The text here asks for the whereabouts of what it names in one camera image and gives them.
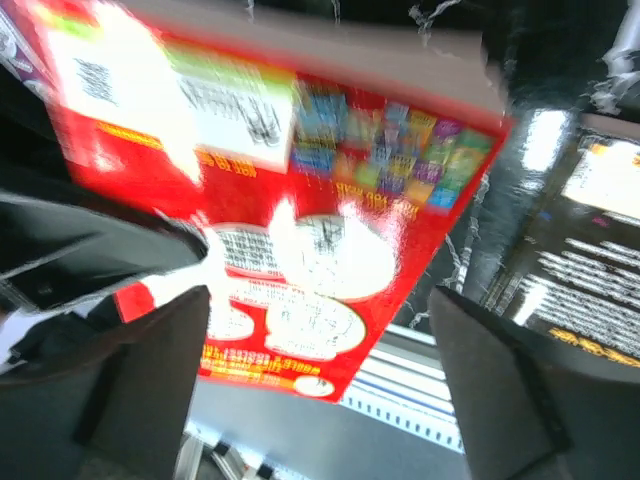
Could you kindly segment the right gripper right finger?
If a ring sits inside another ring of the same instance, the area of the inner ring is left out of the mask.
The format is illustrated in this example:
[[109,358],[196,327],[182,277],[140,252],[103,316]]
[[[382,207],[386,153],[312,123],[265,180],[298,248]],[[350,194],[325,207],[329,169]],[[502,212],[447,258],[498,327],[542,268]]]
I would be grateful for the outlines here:
[[445,287],[431,330],[474,479],[636,479],[639,371]]

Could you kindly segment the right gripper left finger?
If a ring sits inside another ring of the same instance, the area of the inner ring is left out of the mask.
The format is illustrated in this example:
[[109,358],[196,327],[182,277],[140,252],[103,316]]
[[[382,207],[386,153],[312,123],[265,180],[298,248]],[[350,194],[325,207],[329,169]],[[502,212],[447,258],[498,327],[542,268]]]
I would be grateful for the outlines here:
[[5,479],[170,479],[209,318],[194,287],[130,322],[34,325],[1,365]]

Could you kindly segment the black book gold text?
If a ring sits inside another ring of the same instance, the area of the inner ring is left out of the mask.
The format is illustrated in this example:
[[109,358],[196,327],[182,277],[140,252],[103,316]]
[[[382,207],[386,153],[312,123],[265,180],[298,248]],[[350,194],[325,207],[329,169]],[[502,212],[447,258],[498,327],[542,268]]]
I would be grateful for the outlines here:
[[638,124],[583,115],[483,304],[520,326],[638,367]]

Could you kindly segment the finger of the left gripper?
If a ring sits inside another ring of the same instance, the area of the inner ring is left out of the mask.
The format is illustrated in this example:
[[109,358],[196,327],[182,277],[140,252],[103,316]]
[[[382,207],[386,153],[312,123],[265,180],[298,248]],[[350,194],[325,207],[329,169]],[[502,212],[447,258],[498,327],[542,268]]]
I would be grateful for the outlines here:
[[1,192],[1,308],[70,307],[204,259],[194,228],[94,195]]

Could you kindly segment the red comic book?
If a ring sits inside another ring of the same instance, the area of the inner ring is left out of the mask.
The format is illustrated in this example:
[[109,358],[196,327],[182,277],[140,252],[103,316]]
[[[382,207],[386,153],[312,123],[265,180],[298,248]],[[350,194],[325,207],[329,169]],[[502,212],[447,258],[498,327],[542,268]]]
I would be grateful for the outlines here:
[[27,1],[82,186],[195,226],[202,377],[335,403],[510,129],[477,35]]

